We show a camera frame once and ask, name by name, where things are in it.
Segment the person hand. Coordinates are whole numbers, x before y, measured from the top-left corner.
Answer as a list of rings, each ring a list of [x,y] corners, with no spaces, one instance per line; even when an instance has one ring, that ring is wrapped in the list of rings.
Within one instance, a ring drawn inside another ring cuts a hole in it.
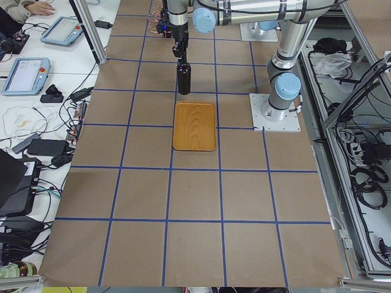
[[[33,4],[29,4],[25,7],[32,15],[50,16],[54,15],[56,9],[47,2],[36,1]]]

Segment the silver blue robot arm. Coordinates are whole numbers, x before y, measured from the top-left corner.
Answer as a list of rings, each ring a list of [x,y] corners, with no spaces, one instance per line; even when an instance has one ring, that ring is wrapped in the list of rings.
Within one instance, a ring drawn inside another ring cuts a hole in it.
[[[341,1],[164,1],[160,23],[175,40],[172,51],[178,59],[178,92],[187,95],[191,91],[191,66],[187,61],[190,25],[200,34],[209,34],[217,26],[276,22],[282,25],[282,31],[267,66],[272,88],[269,106],[278,112],[288,109],[290,103],[284,102],[273,88],[276,79],[293,71],[317,19],[340,4]]]
[[[265,32],[269,32],[276,29],[278,25],[279,22],[277,20],[259,21],[251,26],[251,31],[253,34],[261,35],[264,34]]]

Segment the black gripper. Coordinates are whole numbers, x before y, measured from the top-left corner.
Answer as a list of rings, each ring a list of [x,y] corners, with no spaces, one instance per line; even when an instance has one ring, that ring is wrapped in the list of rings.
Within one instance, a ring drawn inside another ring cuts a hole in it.
[[[171,34],[175,40],[175,44],[172,47],[172,52],[176,58],[186,58],[187,48],[189,40],[188,23],[174,26],[171,25]]]

